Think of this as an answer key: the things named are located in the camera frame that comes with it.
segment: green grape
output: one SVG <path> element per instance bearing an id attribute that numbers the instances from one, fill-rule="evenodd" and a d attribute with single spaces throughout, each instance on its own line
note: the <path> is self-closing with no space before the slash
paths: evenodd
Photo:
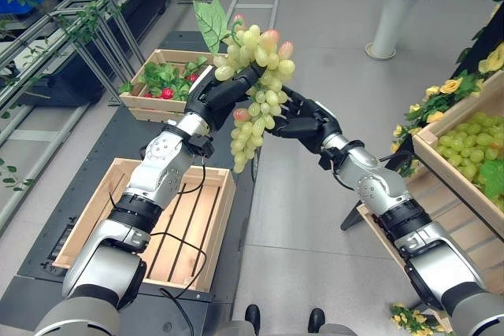
<path id="1" fill-rule="evenodd" d="M 439 143 L 441 146 L 450 147 L 451 146 L 451 137 L 444 135 L 439 139 Z"/>
<path id="2" fill-rule="evenodd" d="M 480 163 L 484 157 L 485 154 L 481 150 L 473 150 L 469 155 L 469 159 L 471 159 L 471 162 L 473 163 Z"/>
<path id="3" fill-rule="evenodd" d="M 468 135 L 466 139 L 464 139 L 464 147 L 473 147 L 476 145 L 476 136 Z"/>
<path id="4" fill-rule="evenodd" d="M 469 126 L 469 124 L 462 122 L 461 124 L 457 125 L 455 130 L 456 131 L 466 131 L 468 126 Z"/>
<path id="5" fill-rule="evenodd" d="M 464 142 L 461 139 L 452 139 L 451 148 L 455 151 L 461 151 L 464 148 Z"/>
<path id="6" fill-rule="evenodd" d="M 448 163 L 453 165 L 454 167 L 457 167 L 460 165 L 462 162 L 462 157 L 460 155 L 452 155 L 451 157 L 448 158 Z"/>
<path id="7" fill-rule="evenodd" d="M 480 146 L 488 146 L 490 145 L 494 139 L 488 135 L 487 133 L 480 133 L 476 137 L 476 143 Z"/>
<path id="8" fill-rule="evenodd" d="M 472 181 L 476 174 L 476 166 L 474 164 L 466 165 L 462 169 L 462 175 L 466 177 L 467 180 Z"/>
<path id="9" fill-rule="evenodd" d="M 479 134 L 481 131 L 481 125 L 476 123 L 471 123 L 465 130 L 467 134 Z"/>
<path id="10" fill-rule="evenodd" d="M 468 147 L 464 147 L 461 151 L 460 151 L 460 156 L 461 157 L 469 157 L 469 155 L 471 154 L 471 151 L 473 151 L 472 149 L 468 148 Z"/>
<path id="11" fill-rule="evenodd" d="M 455 135 L 455 138 L 456 139 L 466 139 L 467 138 L 467 133 L 465 131 L 459 131 L 456 135 Z"/>
<path id="12" fill-rule="evenodd" d="M 494 161 L 497 159 L 498 156 L 498 150 L 492 149 L 491 147 L 488 147 L 487 150 L 485 151 L 485 158 L 488 159 L 489 161 Z"/>
<path id="13" fill-rule="evenodd" d="M 452 157 L 453 155 L 456 155 L 457 154 L 457 151 L 455 151 L 454 149 L 451 149 L 450 147 L 448 147 L 446 150 L 444 150 L 444 157 Z"/>

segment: black shoe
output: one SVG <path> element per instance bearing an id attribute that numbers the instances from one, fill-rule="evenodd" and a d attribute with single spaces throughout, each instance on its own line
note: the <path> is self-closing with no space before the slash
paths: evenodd
<path id="1" fill-rule="evenodd" d="M 245 311 L 245 320 L 252 323 L 254 326 L 254 333 L 258 336 L 259 330 L 261 329 L 261 312 L 259 311 L 259 307 L 256 305 L 249 305 Z"/>
<path id="2" fill-rule="evenodd" d="M 308 320 L 308 333 L 318 334 L 320 328 L 325 324 L 325 314 L 319 308 L 314 308 L 312 313 L 309 314 Z"/>

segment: metal pole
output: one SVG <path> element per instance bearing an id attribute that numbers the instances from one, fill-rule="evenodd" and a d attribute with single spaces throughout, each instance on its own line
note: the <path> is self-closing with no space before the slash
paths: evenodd
<path id="1" fill-rule="evenodd" d="M 91 71 L 98 77 L 98 80 L 102 82 L 102 85 L 105 87 L 105 89 L 107 89 L 110 95 L 112 95 L 112 97 L 114 98 L 114 100 L 120 104 L 122 101 L 119 95 L 117 94 L 116 89 L 113 87 L 109 78 L 100 68 L 100 66 L 98 66 L 95 59 L 89 54 L 87 49 L 82 45 L 80 45 L 78 42 L 73 43 L 73 45 L 76 48 L 77 53 L 79 53 L 84 62 L 86 62 L 86 65 L 88 65 Z"/>
<path id="2" fill-rule="evenodd" d="M 107 49 L 107 46 L 105 45 L 105 43 L 102 41 L 102 39 L 100 37 L 96 38 L 94 40 L 94 43 L 96 44 L 96 46 L 98 47 L 98 49 L 100 50 L 100 53 L 102 53 L 103 57 L 105 58 L 105 60 L 107 61 L 107 63 L 109 64 L 110 68 L 114 71 L 114 73 L 117 75 L 117 77 L 122 81 L 122 82 L 127 82 L 128 81 L 128 78 L 126 77 L 126 75 L 122 72 L 122 70 L 120 70 L 118 67 L 119 67 L 119 63 L 117 61 L 115 61 L 114 59 L 114 56 L 109 52 L 109 50 Z"/>
<path id="3" fill-rule="evenodd" d="M 88 106 L 89 103 L 86 105 L 82 105 L 73 111 L 69 120 L 66 121 L 65 125 L 63 125 L 63 128 L 57 133 L 56 137 L 54 137 L 54 139 L 49 143 L 49 145 L 44 150 L 42 156 L 35 162 L 33 168 L 26 175 L 27 179 L 36 179 L 39 176 L 40 172 L 44 169 L 47 162 L 54 155 L 57 148 L 69 136 L 69 133 L 72 130 L 73 126 L 77 123 L 77 121 L 84 114 L 84 112 L 86 112 Z M 26 190 L 13 192 L 11 198 L 7 201 L 2 210 L 0 210 L 0 232 L 3 231 L 10 217 L 14 213 L 14 210 L 16 209 L 17 205 L 20 203 L 20 201 L 23 199 L 26 193 L 27 193 Z"/>
<path id="4" fill-rule="evenodd" d="M 135 70 L 129 63 L 128 59 L 125 57 L 124 51 L 120 48 L 109 26 L 106 24 L 106 22 L 103 21 L 101 17 L 98 17 L 98 29 L 102 33 L 102 36 L 109 45 L 112 53 L 115 55 L 117 60 L 123 66 L 124 70 L 126 70 L 126 73 L 130 75 L 130 77 L 135 76 Z"/>

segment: yellow rose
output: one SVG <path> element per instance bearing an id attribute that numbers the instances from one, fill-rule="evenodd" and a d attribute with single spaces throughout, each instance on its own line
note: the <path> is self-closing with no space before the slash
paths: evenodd
<path id="1" fill-rule="evenodd" d="M 415 135 L 417 132 L 419 132 L 420 130 L 422 130 L 421 127 L 415 127 L 413 129 L 409 129 L 408 130 L 408 133 L 410 133 L 411 135 Z"/>
<path id="2" fill-rule="evenodd" d="M 430 124 L 432 122 L 436 122 L 436 121 L 439 121 L 441 120 L 442 118 L 444 117 L 444 113 L 443 112 L 440 112 L 439 110 L 436 111 L 435 113 L 433 114 L 429 114 L 428 117 L 427 117 L 427 123 Z"/>
<path id="3" fill-rule="evenodd" d="M 412 104 L 409 106 L 409 112 L 413 113 L 420 109 L 420 104 Z"/>
<path id="4" fill-rule="evenodd" d="M 438 94 L 439 93 L 439 87 L 438 86 L 432 86 L 429 87 L 427 90 L 425 90 L 425 97 L 429 98 L 433 94 Z"/>
<path id="5" fill-rule="evenodd" d="M 402 126 L 397 125 L 394 130 L 394 136 L 399 137 L 402 134 Z"/>
<path id="6" fill-rule="evenodd" d="M 449 79 L 441 86 L 439 92 L 442 94 L 453 94 L 459 87 L 460 83 L 462 83 L 463 78 L 458 79 Z"/>
<path id="7" fill-rule="evenodd" d="M 399 149 L 399 146 L 400 146 L 400 145 L 401 145 L 401 144 L 400 144 L 399 142 L 394 142 L 394 143 L 392 143 L 392 146 L 391 146 L 391 152 L 392 152 L 392 153 L 396 152 L 396 151 Z"/>
<path id="8" fill-rule="evenodd" d="M 488 71 L 497 71 L 504 65 L 504 48 L 501 46 L 504 46 L 504 42 L 497 46 L 497 49 L 488 54 Z"/>

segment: artificial grape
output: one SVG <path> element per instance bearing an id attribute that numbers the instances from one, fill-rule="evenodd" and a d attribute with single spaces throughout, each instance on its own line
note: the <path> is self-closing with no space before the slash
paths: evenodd
<path id="1" fill-rule="evenodd" d="M 476 136 L 468 135 L 466 139 L 464 139 L 464 147 L 473 147 L 476 145 Z"/>
<path id="2" fill-rule="evenodd" d="M 291 75 L 296 69 L 296 65 L 290 59 L 280 61 L 278 64 L 278 71 L 284 75 Z"/>
<path id="3" fill-rule="evenodd" d="M 260 137 L 265 131 L 265 119 L 263 117 L 259 118 L 254 122 L 254 127 L 252 127 L 252 135 Z"/>
<path id="4" fill-rule="evenodd" d="M 481 125 L 476 123 L 469 124 L 467 129 L 465 129 L 465 132 L 467 134 L 479 134 L 480 131 L 481 131 Z"/>
<path id="5" fill-rule="evenodd" d="M 272 90 L 267 90 L 266 91 L 266 102 L 270 104 L 271 106 L 273 105 L 278 105 L 278 95 L 273 92 Z"/>
<path id="6" fill-rule="evenodd" d="M 239 46 L 238 45 L 229 45 L 228 46 L 228 56 L 231 59 L 237 61 L 239 59 Z"/>
<path id="7" fill-rule="evenodd" d="M 473 150 L 470 149 L 469 147 L 464 147 L 462 150 L 460 150 L 460 156 L 461 157 L 469 157 L 469 155 L 471 154 L 471 151 L 473 151 Z"/>
<path id="8" fill-rule="evenodd" d="M 278 49 L 278 58 L 282 61 L 285 59 L 289 59 L 294 51 L 294 45 L 292 42 L 286 41 L 282 44 L 282 46 Z"/>
<path id="9" fill-rule="evenodd" d="M 271 105 L 269 112 L 274 115 L 274 116 L 279 116 L 282 114 L 282 108 L 280 108 L 280 105 Z"/>
<path id="10" fill-rule="evenodd" d="M 230 66 L 222 66 L 215 70 L 215 79 L 224 82 L 228 79 L 231 79 L 235 74 L 235 70 Z"/>
<path id="11" fill-rule="evenodd" d="M 269 114 L 270 109 L 271 109 L 271 106 L 267 102 L 263 102 L 261 104 L 261 113 L 262 114 Z"/>
<path id="12" fill-rule="evenodd" d="M 473 163 L 480 163 L 484 157 L 485 154 L 481 150 L 473 150 L 469 155 L 469 159 L 471 159 L 471 162 Z"/>
<path id="13" fill-rule="evenodd" d="M 461 151 L 464 148 L 464 142 L 458 138 L 452 139 L 450 146 L 455 151 Z"/>
<path id="14" fill-rule="evenodd" d="M 457 139 L 466 139 L 467 138 L 467 133 L 465 131 L 459 131 L 455 135 L 455 138 L 457 138 Z"/>
<path id="15" fill-rule="evenodd" d="M 249 32 L 252 34 L 252 36 L 257 41 L 259 39 L 259 35 L 261 34 L 261 29 L 259 28 L 258 25 L 254 24 L 254 25 L 250 26 Z"/>
<path id="16" fill-rule="evenodd" d="M 239 134 L 240 134 L 239 128 L 233 129 L 233 131 L 231 132 L 231 138 L 237 139 Z"/>
<path id="17" fill-rule="evenodd" d="M 276 70 L 279 63 L 279 58 L 277 53 L 271 53 L 268 56 L 268 70 Z"/>
<path id="18" fill-rule="evenodd" d="M 249 106 L 249 114 L 252 117 L 258 116 L 260 112 L 261 112 L 261 105 L 259 103 L 254 102 Z"/>
<path id="19" fill-rule="evenodd" d="M 271 117 L 271 115 L 267 114 L 265 116 L 265 128 L 271 130 L 274 127 L 275 127 L 275 120 L 273 119 L 273 117 Z"/>
<path id="20" fill-rule="evenodd" d="M 250 142 L 253 146 L 261 147 L 265 140 L 261 136 L 251 135 Z"/>
<path id="21" fill-rule="evenodd" d="M 266 67 L 269 62 L 268 58 L 268 53 L 265 52 L 265 50 L 260 47 L 259 45 L 256 46 L 255 48 L 255 61 L 260 65 L 261 67 Z"/>
<path id="22" fill-rule="evenodd" d="M 266 101 L 266 94 L 263 90 L 258 90 L 255 94 L 255 101 L 262 104 Z"/>
<path id="23" fill-rule="evenodd" d="M 451 140 L 452 140 L 451 137 L 449 137 L 447 135 L 444 135 L 441 138 L 439 138 L 439 144 L 441 146 L 450 147 L 451 146 Z"/>
<path id="24" fill-rule="evenodd" d="M 448 158 L 448 163 L 457 167 L 462 162 L 462 157 L 460 155 L 452 155 Z"/>
<path id="25" fill-rule="evenodd" d="M 489 161 L 494 161 L 497 159 L 498 156 L 498 150 L 492 149 L 491 147 L 488 147 L 487 150 L 485 151 L 485 158 L 488 159 Z"/>
<path id="26" fill-rule="evenodd" d="M 469 124 L 467 124 L 466 122 L 462 122 L 461 124 L 457 125 L 455 130 L 456 131 L 466 131 L 468 126 L 469 126 Z"/>
<path id="27" fill-rule="evenodd" d="M 466 165 L 462 169 L 462 175 L 464 175 L 466 179 L 472 181 L 476 175 L 476 166 L 474 164 Z"/>
<path id="28" fill-rule="evenodd" d="M 282 90 L 282 82 L 276 77 L 272 77 L 271 82 L 268 85 L 269 89 L 275 93 L 278 93 Z"/>
<path id="29" fill-rule="evenodd" d="M 284 104 L 287 102 L 287 94 L 282 90 L 278 93 L 278 102 L 279 104 Z"/>
<path id="30" fill-rule="evenodd" d="M 240 151 L 239 153 L 236 153 L 235 163 L 236 164 L 245 164 L 246 163 L 246 156 L 245 156 L 244 152 Z"/>
<path id="31" fill-rule="evenodd" d="M 487 133 L 480 133 L 476 137 L 476 143 L 480 146 L 489 146 L 494 139 Z"/>
<path id="32" fill-rule="evenodd" d="M 250 121 L 247 121 L 246 123 L 244 123 L 242 125 L 242 133 L 243 134 L 246 134 L 246 135 L 250 135 L 252 134 L 252 127 L 254 126 L 254 124 L 252 124 Z"/>
<path id="33" fill-rule="evenodd" d="M 448 147 L 446 150 L 444 150 L 443 156 L 444 157 L 452 157 L 453 155 L 456 155 L 456 154 L 457 154 L 457 152 L 454 149 Z"/>
<path id="34" fill-rule="evenodd" d="M 233 118 L 238 121 L 247 121 L 250 117 L 245 108 L 237 108 L 233 110 Z"/>

